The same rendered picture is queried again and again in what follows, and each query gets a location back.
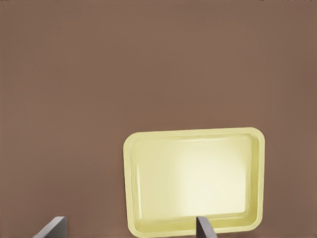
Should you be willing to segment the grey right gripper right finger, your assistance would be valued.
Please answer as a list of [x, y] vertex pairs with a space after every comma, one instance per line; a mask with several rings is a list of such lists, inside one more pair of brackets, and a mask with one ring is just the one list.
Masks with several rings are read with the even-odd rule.
[[196, 218], [196, 238], [217, 238], [207, 217], [198, 216]]

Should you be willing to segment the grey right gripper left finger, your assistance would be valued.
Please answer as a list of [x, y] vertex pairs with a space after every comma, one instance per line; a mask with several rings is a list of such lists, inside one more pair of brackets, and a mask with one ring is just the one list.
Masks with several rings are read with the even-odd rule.
[[34, 235], [34, 238], [67, 238], [67, 218], [65, 216], [54, 217]]

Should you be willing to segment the pale yellow rectangular tray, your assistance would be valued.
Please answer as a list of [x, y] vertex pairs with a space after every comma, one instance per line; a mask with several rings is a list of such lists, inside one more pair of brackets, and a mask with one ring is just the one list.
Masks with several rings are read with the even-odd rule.
[[136, 132], [123, 144], [126, 213], [138, 238], [216, 233], [263, 218], [265, 137], [254, 127]]

